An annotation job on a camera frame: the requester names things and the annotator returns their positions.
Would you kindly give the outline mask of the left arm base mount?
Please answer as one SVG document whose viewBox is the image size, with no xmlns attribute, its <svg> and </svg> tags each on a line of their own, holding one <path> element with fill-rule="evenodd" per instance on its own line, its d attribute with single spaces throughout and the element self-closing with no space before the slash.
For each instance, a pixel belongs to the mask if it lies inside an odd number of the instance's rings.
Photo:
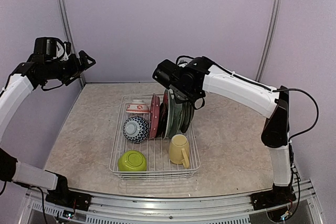
<svg viewBox="0 0 336 224">
<path fill-rule="evenodd" d="M 46 201 L 55 205 L 71 208 L 74 210 L 88 211 L 92 196 L 77 191 L 68 191 L 67 193 L 57 193 L 49 191 Z"/>
</svg>

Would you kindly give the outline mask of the teal wave pattern plate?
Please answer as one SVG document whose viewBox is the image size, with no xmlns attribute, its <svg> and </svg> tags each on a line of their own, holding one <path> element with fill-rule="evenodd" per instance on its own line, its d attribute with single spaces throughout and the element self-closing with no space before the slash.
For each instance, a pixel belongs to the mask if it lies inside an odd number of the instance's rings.
<svg viewBox="0 0 336 224">
<path fill-rule="evenodd" d="M 165 131 L 165 137 L 172 138 L 181 126 L 183 104 L 176 103 L 174 99 L 174 94 L 171 89 L 165 92 L 168 98 L 168 114 L 167 114 L 167 125 Z"/>
</svg>

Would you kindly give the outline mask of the red floral plate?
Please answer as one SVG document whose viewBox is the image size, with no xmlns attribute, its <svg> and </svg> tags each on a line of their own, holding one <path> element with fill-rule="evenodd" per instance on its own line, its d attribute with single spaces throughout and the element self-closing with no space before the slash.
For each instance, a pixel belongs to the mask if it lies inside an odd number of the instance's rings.
<svg viewBox="0 0 336 224">
<path fill-rule="evenodd" d="M 160 105 L 160 119 L 156 137 L 166 138 L 172 127 L 172 97 L 168 89 L 165 89 L 163 102 Z"/>
</svg>

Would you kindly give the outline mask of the black rimmed dark plate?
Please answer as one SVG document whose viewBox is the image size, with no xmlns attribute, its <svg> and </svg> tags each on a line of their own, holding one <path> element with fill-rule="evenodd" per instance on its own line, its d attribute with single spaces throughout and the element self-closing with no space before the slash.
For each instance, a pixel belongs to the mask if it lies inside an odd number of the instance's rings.
<svg viewBox="0 0 336 224">
<path fill-rule="evenodd" d="M 194 116 L 194 111 L 195 110 L 190 102 L 183 104 L 183 121 L 180 126 L 180 131 L 182 133 L 185 133 L 188 130 Z"/>
</svg>

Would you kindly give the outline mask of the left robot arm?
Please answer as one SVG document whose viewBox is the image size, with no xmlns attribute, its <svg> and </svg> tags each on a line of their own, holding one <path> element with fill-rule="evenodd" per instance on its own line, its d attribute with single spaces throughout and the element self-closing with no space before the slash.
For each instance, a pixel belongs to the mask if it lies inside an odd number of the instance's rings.
<svg viewBox="0 0 336 224">
<path fill-rule="evenodd" d="M 95 64 L 96 61 L 84 51 L 59 57 L 32 54 L 11 73 L 1 91 L 1 133 L 5 132 L 22 102 L 38 86 L 43 87 L 49 80 L 59 80 L 61 85 L 68 86 Z M 1 181 L 47 189 L 64 206 L 74 199 L 72 191 L 63 186 L 63 176 L 22 163 L 5 150 L 1 150 Z"/>
</svg>

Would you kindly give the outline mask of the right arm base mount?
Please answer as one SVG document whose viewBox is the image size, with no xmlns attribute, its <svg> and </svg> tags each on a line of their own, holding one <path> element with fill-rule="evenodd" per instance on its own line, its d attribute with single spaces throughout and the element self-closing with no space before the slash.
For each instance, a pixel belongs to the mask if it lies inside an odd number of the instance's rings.
<svg viewBox="0 0 336 224">
<path fill-rule="evenodd" d="M 251 194 L 250 198 L 254 211 L 291 203 L 297 199 L 292 191 L 274 189 Z"/>
</svg>

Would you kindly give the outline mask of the pink dotted plate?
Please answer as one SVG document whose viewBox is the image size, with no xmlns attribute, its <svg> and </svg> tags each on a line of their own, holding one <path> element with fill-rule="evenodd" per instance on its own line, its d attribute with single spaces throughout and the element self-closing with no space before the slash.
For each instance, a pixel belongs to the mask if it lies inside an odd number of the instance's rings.
<svg viewBox="0 0 336 224">
<path fill-rule="evenodd" d="M 160 120 L 160 98 L 157 94 L 152 95 L 150 107 L 150 132 L 149 139 L 155 138 Z"/>
</svg>

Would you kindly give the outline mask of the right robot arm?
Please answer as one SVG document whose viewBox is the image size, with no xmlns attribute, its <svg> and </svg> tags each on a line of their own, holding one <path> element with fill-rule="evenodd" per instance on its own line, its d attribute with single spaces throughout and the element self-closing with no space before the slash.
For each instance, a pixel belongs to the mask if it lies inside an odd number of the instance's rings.
<svg viewBox="0 0 336 224">
<path fill-rule="evenodd" d="M 268 199 L 273 205 L 287 199 L 293 189 L 286 92 L 230 72 L 204 56 L 184 65 L 170 60 L 161 65 L 166 75 L 163 84 L 173 91 L 177 103 L 195 105 L 206 93 L 213 93 L 245 105 L 266 119 L 261 141 L 269 149 L 274 174 Z"/>
</svg>

